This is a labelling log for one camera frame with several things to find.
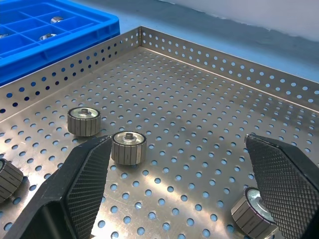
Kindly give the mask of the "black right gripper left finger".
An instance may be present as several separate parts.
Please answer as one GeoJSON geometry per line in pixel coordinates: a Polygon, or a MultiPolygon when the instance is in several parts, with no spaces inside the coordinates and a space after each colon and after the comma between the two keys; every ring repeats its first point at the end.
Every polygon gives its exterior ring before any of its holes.
{"type": "Polygon", "coordinates": [[[89,239],[105,190],[111,149],[109,135],[73,148],[3,239],[89,239]]]}

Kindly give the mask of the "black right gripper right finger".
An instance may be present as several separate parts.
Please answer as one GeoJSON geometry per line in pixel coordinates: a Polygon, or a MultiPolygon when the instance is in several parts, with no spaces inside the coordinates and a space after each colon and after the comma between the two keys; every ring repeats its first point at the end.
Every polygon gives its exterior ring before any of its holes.
{"type": "Polygon", "coordinates": [[[266,208],[285,239],[319,239],[319,167],[299,148],[255,134],[245,137],[266,208]]]}

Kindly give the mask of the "blue compartment tray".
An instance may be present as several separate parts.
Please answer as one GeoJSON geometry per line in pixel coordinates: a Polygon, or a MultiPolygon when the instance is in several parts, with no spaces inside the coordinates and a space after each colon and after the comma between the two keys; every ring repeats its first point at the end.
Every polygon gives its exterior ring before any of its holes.
{"type": "Polygon", "coordinates": [[[120,34],[119,18],[68,0],[0,0],[0,86],[120,34]],[[51,24],[54,16],[64,20],[51,24]],[[39,41],[54,33],[55,37],[39,41]]]}

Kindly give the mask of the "perforated metal tray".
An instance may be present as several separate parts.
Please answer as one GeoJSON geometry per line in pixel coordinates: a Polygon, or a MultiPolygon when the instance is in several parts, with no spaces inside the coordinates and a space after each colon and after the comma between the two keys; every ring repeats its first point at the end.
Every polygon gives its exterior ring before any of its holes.
{"type": "Polygon", "coordinates": [[[138,131],[144,163],[109,164],[92,236],[247,239],[230,210],[256,186],[244,138],[297,146],[319,166],[319,84],[138,27],[0,87],[0,158],[24,183],[0,205],[0,239],[83,142],[67,112],[92,107],[101,131],[138,131]]]}

